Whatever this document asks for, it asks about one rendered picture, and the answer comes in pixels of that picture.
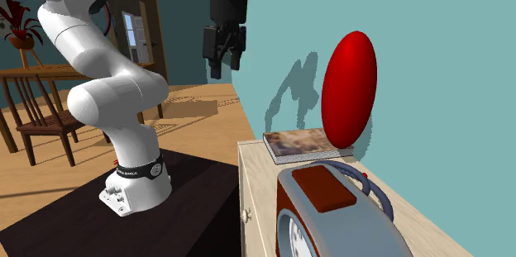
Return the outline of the brown patterned book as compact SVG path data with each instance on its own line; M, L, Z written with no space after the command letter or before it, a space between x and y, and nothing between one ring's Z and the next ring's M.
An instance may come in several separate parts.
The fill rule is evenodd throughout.
M275 164L353 156L354 147L333 146L323 128L266 132L263 141Z

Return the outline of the dark robot stand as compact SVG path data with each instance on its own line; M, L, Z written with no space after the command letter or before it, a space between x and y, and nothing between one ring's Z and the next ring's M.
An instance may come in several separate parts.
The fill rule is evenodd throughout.
M0 231L8 257L241 257L238 168L163 150L172 193L119 217L98 195L106 175Z

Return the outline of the red and grey retro radio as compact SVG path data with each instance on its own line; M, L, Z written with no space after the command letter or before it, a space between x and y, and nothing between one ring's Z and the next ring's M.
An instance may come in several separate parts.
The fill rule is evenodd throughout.
M385 193L334 160L281 171L277 181L277 257L413 257L394 225Z

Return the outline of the brown wooden door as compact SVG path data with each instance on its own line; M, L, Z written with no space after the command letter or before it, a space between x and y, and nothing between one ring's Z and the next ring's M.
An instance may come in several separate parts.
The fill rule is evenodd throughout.
M109 31L110 41L127 58L131 57L129 40L125 30L126 24L122 14L141 17L143 35L146 40L141 47L148 52L149 59L139 59L147 63L150 71L160 74L169 81L165 59L165 47L160 25L160 14L157 0L108 0L112 13L112 29Z

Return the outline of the red potted plant on stand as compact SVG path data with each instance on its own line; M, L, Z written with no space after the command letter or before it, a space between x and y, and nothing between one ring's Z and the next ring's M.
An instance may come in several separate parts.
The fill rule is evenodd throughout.
M26 52L29 51L40 67L43 67L38 55L34 51L35 38L43 45L43 40L36 28L41 28L39 21L34 18L24 18L25 12L29 12L29 7L23 7L20 2L6 0L6 11L0 7L0 17L3 17L12 27L4 36L4 40L9 40L12 46L19 50L23 69L29 69Z

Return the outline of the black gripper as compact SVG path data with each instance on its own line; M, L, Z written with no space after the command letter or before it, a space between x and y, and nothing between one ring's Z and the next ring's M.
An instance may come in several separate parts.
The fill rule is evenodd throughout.
M231 69L238 71L242 53L246 50L247 0L210 0L210 19L213 26L203 28L203 57L208 60L210 77L222 76L222 58L230 42ZM237 28L232 34L222 27Z

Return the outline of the light wood chest of drawers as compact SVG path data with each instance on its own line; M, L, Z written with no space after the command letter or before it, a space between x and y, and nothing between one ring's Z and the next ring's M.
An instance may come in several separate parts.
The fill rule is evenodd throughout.
M367 174L386 194L394 209L394 225L414 257L473 257L358 160L339 161ZM277 176L295 166L275 164L262 140L238 143L242 257L276 257Z

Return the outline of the dark wooden chair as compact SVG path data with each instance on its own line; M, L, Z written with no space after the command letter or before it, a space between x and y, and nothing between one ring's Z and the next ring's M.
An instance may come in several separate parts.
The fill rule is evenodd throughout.
M44 116L40 105L36 101L36 97L31 88L31 80L33 80L40 89L46 106L50 110L49 116ZM68 110L58 112L55 104L50 100L50 96L45 89L41 78L37 74L16 74L12 77L14 87L21 99L21 103L28 115L29 122L23 123L17 111L16 105L12 99L12 95L7 83L7 76L0 75L0 83L7 99L7 103L13 118L17 125L16 130L20 132L23 144L26 148L26 154L29 164L36 164L36 157L33 151L32 136L58 136L64 147L65 155L69 161L69 165L76 165L74 155L71 150L68 135L72 135L75 143L79 142L76 131L83 127L84 124L76 120Z

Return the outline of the red oval object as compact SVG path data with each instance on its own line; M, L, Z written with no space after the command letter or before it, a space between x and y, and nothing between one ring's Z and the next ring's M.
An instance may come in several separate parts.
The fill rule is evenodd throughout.
M321 113L328 140L339 149L356 142L369 121L377 87L377 62L368 36L353 31L332 53L323 80Z

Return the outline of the wooden table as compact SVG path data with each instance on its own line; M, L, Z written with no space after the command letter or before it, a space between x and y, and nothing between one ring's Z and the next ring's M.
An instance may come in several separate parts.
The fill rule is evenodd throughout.
M82 80L88 79L87 76L77 72L69 64L48 64L43 67L30 66L28 69L16 68L16 69L4 69L0 70L0 77L4 77L6 80L12 81L12 78L17 75L28 75L37 74L41 79L48 81L50 85L51 94L55 101L56 106L62 111L62 103L60 96L55 86L55 81L64 80ZM3 114L0 112L0 133L6 143L7 149L10 153L18 152L17 145L13 139L12 133L6 123Z

